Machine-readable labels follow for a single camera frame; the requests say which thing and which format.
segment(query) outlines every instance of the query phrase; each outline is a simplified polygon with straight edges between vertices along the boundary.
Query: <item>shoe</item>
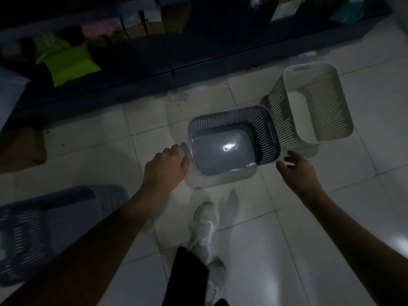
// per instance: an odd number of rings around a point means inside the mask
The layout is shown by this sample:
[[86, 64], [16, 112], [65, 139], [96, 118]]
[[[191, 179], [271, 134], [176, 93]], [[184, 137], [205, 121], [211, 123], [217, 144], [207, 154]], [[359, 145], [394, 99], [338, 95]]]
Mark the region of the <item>shoe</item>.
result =
[[217, 230], [220, 216], [215, 205], [211, 202], [201, 204], [193, 217], [190, 225], [191, 239], [187, 248], [198, 257], [204, 265], [212, 260], [212, 238]]
[[213, 306], [221, 297], [227, 269], [219, 257], [216, 257], [207, 268], [208, 282], [205, 294], [205, 306]]

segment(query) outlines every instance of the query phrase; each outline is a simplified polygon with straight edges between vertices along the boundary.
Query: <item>tiled floor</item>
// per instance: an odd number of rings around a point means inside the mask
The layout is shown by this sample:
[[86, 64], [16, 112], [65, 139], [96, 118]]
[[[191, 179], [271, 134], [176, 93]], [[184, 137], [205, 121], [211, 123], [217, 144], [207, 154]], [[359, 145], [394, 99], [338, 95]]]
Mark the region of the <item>tiled floor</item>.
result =
[[[408, 39], [389, 18], [361, 41], [325, 49], [341, 73], [356, 126], [311, 159], [329, 195], [381, 240], [408, 256]], [[79, 184], [119, 184], [130, 194], [156, 152], [186, 140], [191, 118], [258, 103], [288, 61], [138, 99], [45, 130], [49, 160], [0, 175], [2, 204]], [[100, 305], [160, 305], [177, 245], [196, 207], [221, 214], [218, 254], [231, 305], [373, 305], [313, 216], [274, 165], [205, 190], [185, 182], [135, 240]], [[16, 287], [0, 289], [0, 300]]]

